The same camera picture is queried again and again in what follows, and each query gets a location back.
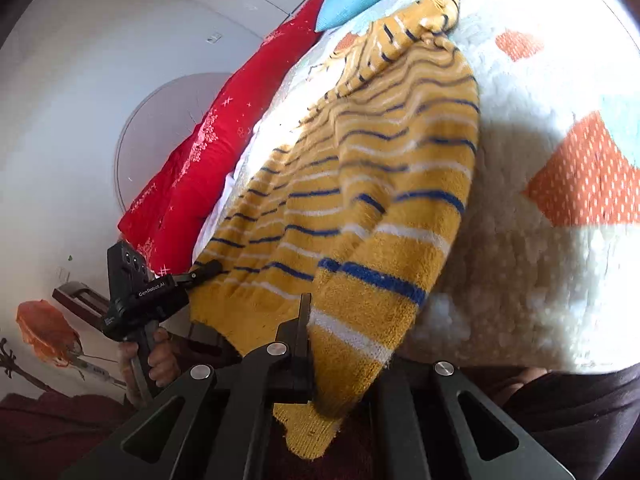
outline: dark clothing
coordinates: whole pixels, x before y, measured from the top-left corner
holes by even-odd
[[[465,370],[489,394],[492,384],[509,376],[494,372]],[[504,409],[577,480],[596,480],[614,457],[601,480],[640,478],[640,365],[597,376],[548,374],[523,386]],[[0,459],[19,472],[12,479],[53,480],[131,413],[99,396],[7,396],[0,402],[0,449],[6,452]],[[311,462],[287,450],[284,428],[274,421],[264,479],[370,480],[373,446],[363,406],[345,421],[326,454]],[[9,478],[7,469],[0,471],[3,476]]]
[[[517,391],[504,410],[576,480],[596,480],[638,421],[640,365],[604,375],[551,373]],[[626,469],[619,478],[640,478],[640,470]]]

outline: white stripe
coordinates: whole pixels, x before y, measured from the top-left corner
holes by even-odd
[[[250,180],[250,182],[261,182],[263,184],[270,184],[271,183],[270,180],[261,179],[261,177],[258,176],[257,174],[254,175],[254,177]]]
[[[365,146],[360,146],[359,144],[344,144],[342,146],[343,150],[355,150],[356,152],[366,153],[367,155],[373,156],[398,156],[404,155],[411,150],[414,150],[417,145],[415,140],[410,140],[406,143],[402,148],[394,150],[390,152],[389,150],[374,150],[372,148],[366,148]]]
[[[284,292],[284,290],[280,290],[277,286],[271,285],[268,282],[240,282],[237,278],[227,278],[225,283],[237,283],[240,286],[260,286],[261,288],[265,288],[266,290],[277,294],[281,298],[285,300],[300,300],[299,294],[289,294],[288,292]]]
[[[393,355],[394,351],[391,348],[369,339],[364,334],[356,332],[354,329],[335,319],[335,317],[320,312],[315,308],[311,309],[309,325],[319,326],[337,337],[340,341],[347,343],[347,345],[362,352],[369,359],[378,361],[380,364],[386,364]]]
[[[276,218],[275,220],[271,220],[270,222],[265,222],[264,224],[258,225],[256,229],[262,229],[263,227],[267,227],[273,224],[284,224],[284,220]]]
[[[449,254],[449,242],[447,242],[443,237],[434,233],[433,231],[404,227],[395,224],[380,224],[378,225],[378,227],[376,227],[376,232],[386,233],[403,238],[411,238],[412,240],[419,240],[421,242],[427,242],[437,249],[441,250],[445,256]]]
[[[314,173],[311,175],[303,175],[289,180],[290,184],[294,182],[304,182],[305,180],[315,180],[316,178],[322,178],[324,176],[337,176],[340,172],[338,170],[321,171],[320,173]]]
[[[279,202],[282,202],[282,200],[286,200],[286,199],[287,199],[287,195],[284,194],[284,195],[280,195],[279,197],[276,197],[276,198],[271,198],[270,200],[265,200],[264,202],[262,202],[262,204],[263,205],[267,205],[267,204],[270,204],[272,202],[273,203],[279,203]]]
[[[225,256],[224,254],[218,254],[217,252],[209,249],[204,249],[202,252],[209,256],[213,256],[217,260],[235,260],[237,258],[237,256]]]
[[[333,146],[329,146],[327,148],[323,148],[322,150],[317,150],[316,152],[314,152],[314,155],[319,155],[320,153],[328,152],[329,150],[332,150],[333,148],[334,148]],[[291,175],[295,174],[300,169],[300,159],[297,160],[296,162],[297,162],[297,164],[295,165],[294,168],[292,168],[291,170],[287,171],[286,173],[281,173],[280,176],[291,176]]]
[[[363,240],[369,236],[369,232],[358,224],[345,224],[342,228],[343,233],[355,233]]]
[[[235,231],[236,233],[240,233],[240,234],[244,234],[246,232],[246,229],[240,229],[238,227],[234,227],[233,225],[220,226],[220,230],[222,231],[223,229],[228,229],[229,231]]]
[[[279,246],[284,247],[286,249],[290,249],[291,251],[294,251],[295,253],[298,253],[298,254],[302,254],[303,256],[308,256],[309,258],[316,258],[318,260],[322,258],[321,253],[305,251],[304,249],[301,249],[300,247],[297,247],[294,244],[290,244],[289,242],[281,242]]]
[[[431,170],[456,170],[471,180],[471,170],[453,160],[437,160],[434,162],[424,162],[422,164],[411,164],[409,166],[409,172],[416,173],[418,171],[431,171]]]
[[[344,208],[343,207],[334,207],[332,209],[313,209],[313,210],[308,210],[308,211],[304,211],[302,209],[287,209],[286,214],[292,214],[292,215],[302,215],[302,216],[329,216],[329,215],[335,215],[336,213],[339,213],[340,211],[343,211]]]
[[[242,253],[239,258],[255,258],[256,260],[269,260],[270,254],[258,254],[258,253]]]
[[[399,126],[400,124],[405,124],[406,123],[406,118],[407,117],[413,117],[418,108],[424,104],[424,95],[421,94],[420,92],[414,92],[411,97],[410,97],[410,101],[406,104],[404,110],[404,114],[402,114],[402,116],[398,119],[391,119],[391,118],[384,118],[384,117],[377,117],[376,120],[382,123],[386,123],[386,124],[394,124],[396,126]],[[363,114],[366,113],[367,111],[367,104],[360,104],[360,103],[354,103],[351,102],[351,104],[355,104],[358,105],[359,107],[362,107],[361,110]],[[450,121],[454,121],[457,123],[466,123],[469,124],[473,129],[477,130],[478,129],[478,121],[477,120],[473,120],[470,119],[468,117],[465,117],[464,115],[457,115],[457,114],[451,114],[451,113],[442,113],[439,115],[429,115],[429,114],[423,114],[420,115],[417,120],[421,121],[420,124],[430,124],[433,123],[434,121],[438,121],[441,120],[443,118],[446,118],[447,120]],[[345,129],[345,131],[351,130],[351,129],[360,129],[362,127],[362,116],[357,117],[357,116],[352,116],[350,119],[345,119],[340,123],[340,126],[343,127]]]
[[[369,175],[358,175],[358,176],[354,176],[353,178],[345,179],[342,182],[342,185],[343,187],[347,188],[348,186],[350,186],[351,184],[355,184],[356,182],[374,182],[378,184],[380,187],[382,187],[389,194],[393,193],[394,191],[393,185],[390,184],[389,182],[386,182],[381,178],[377,178],[375,176],[369,176]]]

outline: blue stripe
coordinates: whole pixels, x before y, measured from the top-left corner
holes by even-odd
[[[245,220],[248,220],[249,222],[257,222],[258,221],[257,218],[251,218],[250,216],[243,215],[242,213],[234,213],[231,216],[225,216],[225,220],[231,220],[234,216],[237,216],[238,218],[243,218]]]
[[[428,101],[426,103],[423,103],[416,110],[415,115],[418,115],[418,114],[420,114],[422,112],[427,111],[429,108],[431,108],[434,105],[443,104],[443,103],[455,103],[455,104],[460,104],[460,105],[471,106],[476,112],[480,113],[480,108],[478,108],[478,105],[476,105],[475,103],[473,103],[471,101],[468,101],[466,99],[452,99],[452,98],[449,98],[449,97],[439,97],[439,98],[436,98],[436,99],[432,99],[431,101]],[[388,114],[389,112],[394,112],[396,110],[400,110],[400,109],[404,108],[404,104],[405,103],[397,104],[397,105],[392,106],[391,108],[388,108],[387,110],[383,110],[381,112],[373,112],[373,111],[370,111],[370,110],[366,111],[366,112],[358,112],[356,110],[344,110],[344,111],[339,112],[339,113],[335,114],[334,116],[330,116],[330,117],[334,121],[338,117],[342,117],[344,115],[356,115],[356,116],[363,116],[363,117],[371,117],[371,116],[382,117],[385,114]],[[327,118],[324,120],[324,122],[322,122],[321,124],[316,124],[313,127],[313,129],[306,134],[306,136],[308,137],[309,135],[314,134],[316,131],[318,131],[320,128],[322,128],[325,124],[327,124],[329,122],[329,118],[330,117],[327,116]]]
[[[285,162],[284,165],[285,166],[290,166],[291,164],[293,164],[294,162],[296,162],[297,160],[300,160],[300,157],[302,156],[302,154],[298,155],[296,158],[292,158],[290,161]]]
[[[269,196],[269,193],[263,193],[261,191],[258,191],[257,189],[251,189],[250,187],[247,188],[247,192],[253,193],[254,195],[257,195],[257,196]]]
[[[455,103],[459,105],[471,106],[476,112],[480,113],[480,108],[478,105],[472,101],[467,99],[451,99],[447,97],[442,97],[439,99],[434,99],[433,101],[429,101],[428,103],[421,104],[418,109],[415,111],[416,115],[421,114],[424,111],[427,111],[433,105],[441,104],[441,103]]]
[[[300,280],[305,280],[306,282],[312,282],[314,280],[314,277],[311,274],[307,274],[306,272],[300,272],[299,270],[292,269],[291,267],[286,266],[285,264],[280,262],[269,262],[263,267],[263,269],[271,269],[271,267],[275,269],[283,270],[287,274],[290,274],[295,278],[299,278]]]
[[[474,152],[474,155],[478,151],[476,145],[472,143],[469,139],[445,139],[443,137],[427,137],[426,139],[421,140],[418,143],[418,146],[423,146],[425,144],[446,144],[447,146],[468,146],[471,148],[471,151]]]
[[[313,162],[305,164],[300,169],[304,170],[305,168],[309,168],[311,166],[319,166],[320,164],[324,164],[325,162],[329,162],[330,160],[338,160],[338,157],[335,155],[326,156],[325,158],[321,158],[320,160],[314,160]]]
[[[371,162],[370,160],[350,160],[340,165],[340,169],[344,168],[375,168],[376,170],[386,171],[387,173],[402,173],[409,169],[406,164],[400,164],[400,166],[387,166],[386,164],[378,164]]]
[[[356,200],[361,200],[362,202],[366,202],[367,204],[372,205],[373,207],[375,207],[378,211],[380,211],[380,213],[382,213],[382,214],[385,213],[385,208],[382,207],[382,204],[380,204],[379,202],[374,200],[372,197],[370,197],[366,193],[361,193],[360,195],[354,197],[353,201],[355,202]]]
[[[246,270],[246,272],[253,272],[255,274],[260,272],[260,269],[252,269],[251,267],[234,267],[234,270]]]
[[[216,238],[213,237],[211,240],[209,240],[210,242],[220,242],[221,244],[226,244],[226,245],[230,245],[232,247],[237,247],[238,249],[244,249],[244,245],[242,244],[236,244],[235,242],[232,242],[231,240],[225,240],[224,238]]]
[[[405,128],[404,130],[400,130],[396,134],[387,136],[385,134],[381,134],[379,132],[373,132],[371,130],[351,130],[343,138],[341,138],[338,141],[338,146],[340,146],[345,140],[347,140],[349,137],[353,135],[368,135],[368,136],[377,137],[383,140],[394,140],[394,139],[397,139],[398,137],[405,136],[408,132],[409,132],[409,128]]]
[[[300,225],[295,225],[295,224],[289,224],[284,228],[285,232],[289,230],[300,231],[305,235],[312,235],[312,236],[337,236],[340,234],[340,229],[325,229],[325,230],[314,231],[313,229],[307,229],[306,227],[302,227]]]
[[[412,62],[411,64],[409,64],[409,65],[406,67],[406,70],[404,71],[404,72],[405,72],[405,75],[409,72],[409,70],[410,70],[412,67],[414,67],[414,66],[415,66],[415,65],[417,65],[417,64],[424,63],[424,62],[427,62],[427,61],[426,61],[426,60],[418,60],[418,61],[414,61],[414,62]],[[407,94],[408,94],[408,95],[411,95],[411,94],[414,92],[414,90],[416,89],[416,87],[418,87],[418,86],[420,86],[420,85],[423,85],[423,84],[425,84],[425,83],[427,83],[427,84],[434,84],[434,85],[439,86],[439,87],[441,87],[441,88],[447,88],[447,87],[457,86],[457,85],[460,85],[460,84],[462,84],[462,83],[466,83],[466,82],[468,82],[468,81],[476,81],[476,78],[475,78],[475,77],[473,77],[472,75],[467,75],[467,76],[464,76],[464,77],[462,77],[462,78],[460,78],[460,79],[456,79],[456,80],[454,80],[454,81],[442,82],[442,81],[439,81],[439,80],[434,79],[434,78],[431,78],[431,77],[421,77],[421,78],[419,78],[419,79],[414,80],[414,81],[411,83],[411,86],[409,86],[409,89],[408,89],[408,91],[407,91]],[[385,92],[389,92],[391,89],[393,89],[393,88],[395,88],[395,87],[397,87],[397,86],[400,86],[400,85],[402,85],[402,84],[404,84],[404,83],[405,83],[405,78],[402,78],[400,81],[397,81],[397,82],[395,82],[395,83],[392,83],[391,85],[389,85],[389,86],[387,86],[386,88],[384,88],[384,89],[380,90],[379,92],[377,92],[376,94],[374,94],[374,95],[370,96],[369,98],[364,99],[363,101],[356,101],[355,103],[356,103],[357,105],[365,105],[365,104],[368,104],[368,103],[370,103],[373,99],[375,99],[376,97],[379,97],[379,96],[381,96],[383,93],[385,93]]]
[[[413,283],[406,282],[405,280],[385,274],[384,272],[379,272],[378,270],[369,269],[369,267],[354,262],[344,262],[340,264],[330,258],[323,258],[318,263],[318,267],[327,269],[329,272],[337,272],[340,270],[340,272],[353,276],[362,282],[369,283],[369,285],[400,294],[413,301],[418,308],[422,306],[427,297],[427,293]]]
[[[303,135],[302,137],[299,137],[299,138],[298,138],[298,140],[296,141],[296,144],[297,144],[297,143],[299,143],[299,142],[302,142],[303,140],[306,140],[306,138],[307,138],[309,135],[310,135],[310,134],[306,134],[306,135]],[[332,137],[333,137],[333,134],[331,134],[331,135],[329,135],[329,136],[326,136],[326,137],[323,137],[323,138],[322,138],[322,139],[320,139],[320,140],[316,140],[316,142],[314,142],[311,146],[309,146],[309,147],[308,147],[308,149],[310,150],[311,148],[316,147],[316,146],[317,146],[318,144],[320,144],[321,142],[325,142],[326,140],[329,140],[329,139],[331,139]]]
[[[277,242],[282,236],[267,236],[266,238],[258,238],[257,240],[249,240],[250,244],[263,244],[267,242]]]
[[[448,202],[455,207],[461,215],[465,212],[465,205],[460,202],[458,197],[441,189],[418,189],[416,191],[409,191],[396,196],[394,202],[404,202],[405,200],[411,200],[412,198],[433,198],[435,200],[444,200],[444,202]]]
[[[418,41],[418,38],[416,38],[408,28],[404,30],[404,33],[411,41],[413,42]]]
[[[305,193],[290,193],[289,198],[303,198],[305,196],[328,196],[340,194],[340,188],[318,189],[317,191],[309,191]]]

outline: hand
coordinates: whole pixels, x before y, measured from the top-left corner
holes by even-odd
[[[180,367],[175,357],[177,349],[169,340],[169,334],[164,328],[154,332],[156,347],[149,355],[148,363],[151,366],[149,378],[156,382],[159,388],[168,386],[180,376]],[[125,342],[118,345],[118,362],[125,383],[127,383],[127,397],[134,406],[142,403],[142,397],[136,379],[133,375],[131,360],[138,354],[138,344]]]

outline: metal screw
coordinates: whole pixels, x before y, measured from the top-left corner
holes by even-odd
[[[284,343],[271,343],[267,346],[267,353],[269,355],[283,355],[287,351],[287,345]]]
[[[439,363],[436,363],[433,369],[436,370],[436,373],[438,375],[442,375],[445,377],[453,375],[453,372],[455,371],[453,365],[451,363],[447,363],[446,361],[440,361]]]
[[[191,377],[193,379],[196,379],[197,381],[206,379],[210,375],[211,375],[211,368],[209,368],[207,365],[195,365],[191,369]]]

